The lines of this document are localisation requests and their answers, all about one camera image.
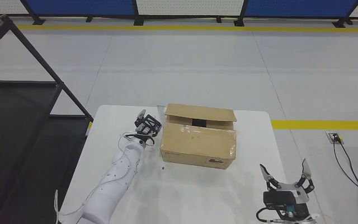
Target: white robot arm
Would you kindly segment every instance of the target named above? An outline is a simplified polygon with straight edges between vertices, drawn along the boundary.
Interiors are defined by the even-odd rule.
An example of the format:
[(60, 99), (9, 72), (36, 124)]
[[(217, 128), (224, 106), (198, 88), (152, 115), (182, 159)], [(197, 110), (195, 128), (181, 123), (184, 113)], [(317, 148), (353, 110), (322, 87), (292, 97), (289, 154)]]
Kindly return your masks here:
[(135, 121), (136, 133), (124, 135), (129, 140), (124, 151), (119, 152), (113, 159), (112, 168), (99, 182), (98, 186), (88, 196), (76, 215), (78, 218), (69, 217), (64, 224), (93, 223), (109, 224), (110, 218), (125, 192), (127, 191), (134, 175), (137, 173), (138, 163), (147, 140), (152, 140), (160, 131), (162, 125), (152, 116), (144, 117), (143, 110)]

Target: box flap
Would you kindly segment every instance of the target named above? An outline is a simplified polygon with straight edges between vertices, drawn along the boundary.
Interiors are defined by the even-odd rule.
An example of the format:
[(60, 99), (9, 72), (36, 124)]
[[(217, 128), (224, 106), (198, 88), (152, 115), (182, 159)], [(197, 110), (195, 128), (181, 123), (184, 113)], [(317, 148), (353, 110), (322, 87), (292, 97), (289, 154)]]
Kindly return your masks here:
[(169, 104), (166, 110), (166, 115), (202, 120), (217, 120), (222, 122), (237, 121), (233, 110), (184, 104)]
[(166, 123), (161, 150), (234, 160), (236, 131)]

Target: gray floor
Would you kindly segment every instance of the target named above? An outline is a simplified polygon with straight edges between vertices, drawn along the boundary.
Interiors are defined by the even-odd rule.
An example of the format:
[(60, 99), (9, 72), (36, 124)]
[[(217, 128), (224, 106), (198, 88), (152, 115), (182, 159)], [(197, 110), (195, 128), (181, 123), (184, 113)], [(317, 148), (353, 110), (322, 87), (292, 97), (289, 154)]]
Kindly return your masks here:
[[(68, 19), (52, 22), (64, 23)], [(272, 26), (262, 21), (251, 25)], [(25, 30), (24, 34), (93, 116), (103, 104), (176, 102), (262, 110), (271, 119), (358, 120), (357, 33)], [(0, 79), (51, 80), (12, 34), (0, 41)], [(64, 94), (53, 113), (79, 111)], [(357, 187), (340, 171), (325, 131), (275, 130), (287, 180), (298, 179), (306, 157), (316, 185), (309, 208), (324, 214), (319, 223), (358, 223)], [(358, 131), (340, 133), (357, 170)]]

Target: printed label on box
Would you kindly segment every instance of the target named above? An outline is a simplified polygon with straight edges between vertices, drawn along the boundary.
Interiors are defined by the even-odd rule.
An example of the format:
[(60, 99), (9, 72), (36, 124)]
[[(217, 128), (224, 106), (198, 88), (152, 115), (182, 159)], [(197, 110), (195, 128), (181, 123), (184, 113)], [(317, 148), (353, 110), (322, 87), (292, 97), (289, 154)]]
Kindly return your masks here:
[(205, 163), (206, 164), (226, 165), (228, 163), (228, 160), (224, 160), (222, 158), (207, 157)]

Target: white cable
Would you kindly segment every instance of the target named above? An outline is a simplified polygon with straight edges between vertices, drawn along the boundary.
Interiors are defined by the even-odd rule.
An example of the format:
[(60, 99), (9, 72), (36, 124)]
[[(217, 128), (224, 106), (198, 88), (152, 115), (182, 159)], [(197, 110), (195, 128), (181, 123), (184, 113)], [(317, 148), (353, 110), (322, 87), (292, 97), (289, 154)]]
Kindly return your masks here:
[[(137, 134), (137, 133), (135, 133), (135, 132), (124, 132), (123, 134), (121, 134), (121, 136), (120, 136), (120, 138), (119, 138), (119, 140), (118, 140), (118, 148), (119, 148), (120, 151), (123, 152), (123, 155), (119, 158), (119, 160), (112, 161), (112, 166), (113, 166), (117, 161), (120, 161), (120, 160), (123, 158), (123, 156), (125, 155), (126, 158), (127, 158), (127, 160), (128, 160), (128, 162), (129, 162), (129, 167), (131, 167), (131, 162), (130, 162), (130, 160), (129, 160), (127, 154), (126, 154), (125, 151), (123, 151), (122, 148), (120, 147), (120, 141), (121, 141), (121, 139), (123, 138), (123, 136), (125, 136), (125, 134)], [(140, 135), (140, 136), (148, 136), (147, 134), (137, 134), (137, 135)], [(58, 210), (58, 190), (56, 190), (56, 191), (55, 191), (55, 198), (54, 198), (54, 209), (55, 209), (55, 211), (56, 211), (56, 223), (55, 223), (55, 224), (57, 224), (57, 223), (59, 222), (59, 216), (60, 216), (60, 215), (61, 215), (61, 216), (69, 216), (69, 215), (74, 214), (75, 212), (79, 211), (79, 210), (85, 205), (86, 201), (88, 201), (88, 199), (89, 199), (89, 197), (92, 195), (92, 193), (93, 193), (95, 190), (97, 190), (97, 188), (99, 188), (100, 186), (102, 186), (102, 185), (104, 185), (104, 184), (107, 184), (107, 183), (109, 183), (109, 182), (117, 181), (117, 180), (120, 180), (120, 179), (124, 178), (124, 177), (128, 174), (129, 170), (130, 170), (130, 169), (127, 169), (127, 172), (126, 172), (122, 177), (120, 177), (120, 178), (117, 178), (117, 179), (114, 179), (114, 180), (109, 180), (109, 181), (106, 181), (106, 182), (104, 182), (104, 183), (102, 183), (102, 184), (100, 184), (100, 185), (97, 185), (95, 188), (93, 188), (93, 189), (91, 190), (91, 192), (89, 193), (89, 195), (87, 196), (87, 198), (82, 202), (81, 206), (80, 206), (78, 209), (76, 209), (75, 211), (70, 212), (70, 213), (62, 213), (62, 212), (60, 212), (60, 211)]]

